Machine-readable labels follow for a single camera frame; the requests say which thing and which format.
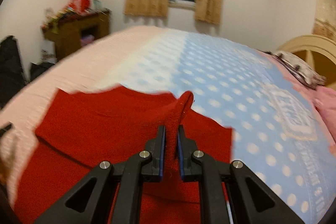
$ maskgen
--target wooden headboard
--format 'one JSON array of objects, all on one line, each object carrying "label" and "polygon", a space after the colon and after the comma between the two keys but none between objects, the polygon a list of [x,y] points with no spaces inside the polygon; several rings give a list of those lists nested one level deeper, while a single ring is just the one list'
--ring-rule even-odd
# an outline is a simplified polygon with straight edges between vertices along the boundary
[{"label": "wooden headboard", "polygon": [[287,41],[279,51],[291,52],[318,74],[327,78],[326,86],[336,90],[336,43],[320,35],[303,35]]}]

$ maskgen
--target black jacket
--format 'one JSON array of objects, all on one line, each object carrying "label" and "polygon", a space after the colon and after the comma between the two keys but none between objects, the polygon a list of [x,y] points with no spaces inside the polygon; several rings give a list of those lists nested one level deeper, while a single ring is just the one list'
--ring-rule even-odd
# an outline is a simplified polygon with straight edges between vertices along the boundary
[{"label": "black jacket", "polygon": [[17,41],[8,36],[0,44],[0,107],[26,85]]}]

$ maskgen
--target blue polka dot sheet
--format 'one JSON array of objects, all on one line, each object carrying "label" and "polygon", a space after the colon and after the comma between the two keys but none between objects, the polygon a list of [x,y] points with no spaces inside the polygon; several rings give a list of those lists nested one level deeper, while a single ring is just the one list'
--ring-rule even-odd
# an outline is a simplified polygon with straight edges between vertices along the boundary
[{"label": "blue polka dot sheet", "polygon": [[234,128],[232,160],[243,161],[306,224],[318,223],[334,200],[336,158],[325,125],[256,50],[168,29],[112,68],[97,88],[115,83],[176,97],[191,90],[193,110]]}]

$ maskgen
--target metal screw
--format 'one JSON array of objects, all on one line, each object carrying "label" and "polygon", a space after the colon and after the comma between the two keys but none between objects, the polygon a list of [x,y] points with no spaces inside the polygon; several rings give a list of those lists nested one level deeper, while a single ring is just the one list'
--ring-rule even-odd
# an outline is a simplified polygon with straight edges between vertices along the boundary
[{"label": "metal screw", "polygon": [[244,164],[240,161],[240,160],[235,160],[233,163],[232,163],[233,167],[234,168],[242,168],[244,166]]},{"label": "metal screw", "polygon": [[99,164],[99,167],[101,168],[101,169],[107,169],[107,168],[109,168],[110,167],[110,163],[108,162],[108,161],[102,161],[100,164]]},{"label": "metal screw", "polygon": [[194,152],[194,156],[195,156],[196,158],[202,158],[202,157],[204,156],[204,153],[203,153],[202,151],[200,151],[200,150],[196,150],[196,151]]},{"label": "metal screw", "polygon": [[141,152],[139,153],[139,156],[140,156],[141,158],[147,158],[147,157],[149,157],[149,155],[150,155],[150,153],[149,153],[148,151],[146,151],[146,150],[141,151]]}]

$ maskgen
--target red bag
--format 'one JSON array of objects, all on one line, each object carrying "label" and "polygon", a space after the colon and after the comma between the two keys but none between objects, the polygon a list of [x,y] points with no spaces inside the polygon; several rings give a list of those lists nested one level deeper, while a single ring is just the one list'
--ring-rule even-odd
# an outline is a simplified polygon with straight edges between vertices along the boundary
[{"label": "red bag", "polygon": [[90,0],[71,0],[69,6],[77,13],[83,13],[90,7]]}]

